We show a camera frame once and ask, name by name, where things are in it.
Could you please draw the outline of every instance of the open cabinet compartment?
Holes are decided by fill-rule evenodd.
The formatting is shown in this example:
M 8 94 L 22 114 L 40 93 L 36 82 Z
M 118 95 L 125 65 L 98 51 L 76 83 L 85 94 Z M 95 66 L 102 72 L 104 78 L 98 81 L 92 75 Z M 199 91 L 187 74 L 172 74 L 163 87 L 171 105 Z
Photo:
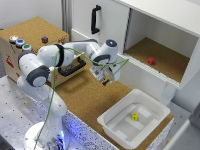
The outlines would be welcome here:
M 130 12 L 125 51 L 119 53 L 151 67 L 177 88 L 199 70 L 197 36 L 134 9 Z M 153 65 L 147 63 L 149 57 L 155 58 Z

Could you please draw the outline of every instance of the black door handle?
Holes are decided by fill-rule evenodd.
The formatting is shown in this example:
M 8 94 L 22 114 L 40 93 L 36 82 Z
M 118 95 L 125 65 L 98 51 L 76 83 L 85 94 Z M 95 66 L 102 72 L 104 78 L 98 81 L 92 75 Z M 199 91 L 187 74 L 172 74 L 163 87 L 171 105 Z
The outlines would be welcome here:
M 91 20 L 92 34 L 98 33 L 100 31 L 98 28 L 96 28 L 96 12 L 98 10 L 101 10 L 101 7 L 99 5 L 96 5 L 96 8 L 92 10 L 92 20 Z
M 80 57 L 77 58 L 77 61 L 79 62 L 79 65 L 77 65 L 77 66 L 75 66 L 75 67 L 73 67 L 73 68 L 71 68 L 71 69 L 69 69 L 69 70 L 66 70 L 66 71 L 62 70 L 62 69 L 59 67 L 59 68 L 58 68 L 58 72 L 59 72 L 62 76 L 66 77 L 66 76 L 69 76 L 70 74 L 76 72 L 77 70 L 83 68 L 83 67 L 86 65 L 86 62 L 85 62 L 84 60 L 82 60 Z

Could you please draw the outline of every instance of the brown box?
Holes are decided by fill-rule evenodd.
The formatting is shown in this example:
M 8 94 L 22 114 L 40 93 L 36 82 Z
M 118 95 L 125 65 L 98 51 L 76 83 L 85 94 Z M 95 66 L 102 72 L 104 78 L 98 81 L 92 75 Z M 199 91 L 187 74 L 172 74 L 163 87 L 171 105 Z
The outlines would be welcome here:
M 19 39 L 25 40 L 26 44 L 32 46 L 33 51 L 36 54 L 38 52 L 38 49 L 40 49 L 40 47 L 42 46 L 69 41 L 68 33 L 62 31 L 61 29 L 57 28 L 56 26 L 50 24 L 40 17 L 35 17 L 12 27 L 1 30 L 0 50 L 5 71 L 7 75 L 14 81 L 17 81 L 18 77 L 21 75 L 21 71 L 18 67 L 18 56 L 22 52 L 22 50 L 16 48 L 14 44 L 10 44 L 9 38 L 12 35 L 17 35 Z M 46 44 L 42 43 L 41 40 L 41 38 L 44 36 L 48 37 L 48 43 Z

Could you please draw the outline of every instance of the white plastic bin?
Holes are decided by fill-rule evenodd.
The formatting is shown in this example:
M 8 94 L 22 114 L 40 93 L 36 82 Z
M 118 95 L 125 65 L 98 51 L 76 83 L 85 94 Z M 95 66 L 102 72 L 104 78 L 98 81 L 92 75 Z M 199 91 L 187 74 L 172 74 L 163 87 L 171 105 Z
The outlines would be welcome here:
M 137 121 L 132 120 L 133 113 L 138 113 Z M 169 108 L 134 89 L 98 117 L 97 121 L 105 133 L 122 147 L 135 149 L 169 113 Z

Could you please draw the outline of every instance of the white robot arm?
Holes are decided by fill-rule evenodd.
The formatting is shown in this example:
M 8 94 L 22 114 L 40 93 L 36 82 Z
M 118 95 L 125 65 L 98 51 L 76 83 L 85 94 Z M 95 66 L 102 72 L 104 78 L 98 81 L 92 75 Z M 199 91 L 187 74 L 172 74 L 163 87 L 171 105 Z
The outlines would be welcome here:
M 93 65 L 90 71 L 94 77 L 102 82 L 104 85 L 108 81 L 117 81 L 120 77 L 120 72 L 117 72 L 120 68 L 117 62 L 117 43 L 113 40 L 107 40 L 106 43 L 100 47 L 96 40 L 87 40 L 80 42 L 69 42 L 64 45 L 49 45 L 41 47 L 38 54 L 35 55 L 31 51 L 24 51 L 19 55 L 19 68 L 22 75 L 17 81 L 18 87 L 31 99 L 42 101 L 43 104 L 48 107 L 51 97 L 53 95 L 53 101 L 51 105 L 51 111 L 47 122 L 45 123 L 41 132 L 36 150 L 38 149 L 50 149 L 48 143 L 54 141 L 60 137 L 63 130 L 62 127 L 62 116 L 66 113 L 67 107 L 63 100 L 56 94 L 53 93 L 53 89 L 45 85 L 48 80 L 50 71 L 49 67 L 55 65 L 56 53 L 59 51 L 57 56 L 56 66 L 68 66 L 71 64 L 74 58 L 74 50 L 85 52 L 90 58 Z M 70 73 L 75 72 L 79 67 L 74 67 Z M 111 80 L 105 81 L 105 72 L 111 76 Z M 68 75 L 69 72 L 62 72 L 63 75 Z M 63 144 L 60 145 L 60 149 L 66 149 L 64 139 L 61 139 Z

